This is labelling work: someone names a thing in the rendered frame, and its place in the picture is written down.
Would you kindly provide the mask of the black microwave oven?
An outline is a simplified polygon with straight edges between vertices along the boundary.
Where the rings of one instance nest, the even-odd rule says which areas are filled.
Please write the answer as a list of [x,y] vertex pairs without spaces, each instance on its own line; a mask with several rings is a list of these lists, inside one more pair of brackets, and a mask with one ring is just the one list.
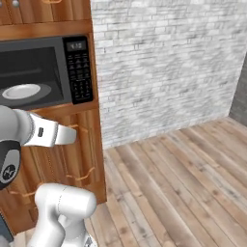
[[[37,84],[41,90],[23,99],[2,96],[4,90],[22,84]],[[93,99],[87,37],[0,41],[0,105],[31,110]]]

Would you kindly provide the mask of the white plate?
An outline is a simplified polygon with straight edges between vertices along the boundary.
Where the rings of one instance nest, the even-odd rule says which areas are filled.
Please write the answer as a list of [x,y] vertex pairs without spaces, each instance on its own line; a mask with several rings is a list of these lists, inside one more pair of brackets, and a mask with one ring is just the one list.
[[6,99],[23,99],[36,95],[40,90],[37,84],[22,84],[4,90],[2,96]]

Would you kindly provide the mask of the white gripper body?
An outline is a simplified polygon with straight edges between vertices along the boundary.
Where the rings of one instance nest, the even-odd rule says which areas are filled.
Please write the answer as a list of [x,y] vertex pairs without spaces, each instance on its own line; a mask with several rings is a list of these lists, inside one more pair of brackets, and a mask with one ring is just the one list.
[[56,145],[69,145],[73,144],[76,140],[77,131],[73,128],[58,125],[55,144]]

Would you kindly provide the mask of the wooden cupboard door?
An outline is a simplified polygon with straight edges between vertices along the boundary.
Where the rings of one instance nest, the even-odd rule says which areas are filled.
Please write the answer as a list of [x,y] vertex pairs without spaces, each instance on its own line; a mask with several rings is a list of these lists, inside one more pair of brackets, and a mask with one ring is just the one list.
[[17,0],[23,23],[88,20],[90,0]]

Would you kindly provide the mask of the tall wooden cabinet unit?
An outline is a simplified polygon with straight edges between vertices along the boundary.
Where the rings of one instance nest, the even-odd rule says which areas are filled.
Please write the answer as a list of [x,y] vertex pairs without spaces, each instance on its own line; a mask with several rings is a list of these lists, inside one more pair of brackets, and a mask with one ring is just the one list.
[[[8,190],[27,193],[34,191],[40,182],[58,182],[88,189],[96,194],[101,203],[106,200],[92,12],[88,20],[23,23],[19,9],[13,6],[13,0],[0,0],[0,41],[66,36],[88,38],[94,99],[29,111],[65,126],[82,125],[88,129],[88,133],[75,128],[77,138],[73,144],[66,146],[22,148],[17,176],[7,188],[0,191],[0,223],[5,232],[11,235],[34,228],[38,210],[34,202],[35,195],[23,198],[9,194]],[[96,169],[84,180],[66,177],[66,174],[85,176],[92,167]]]

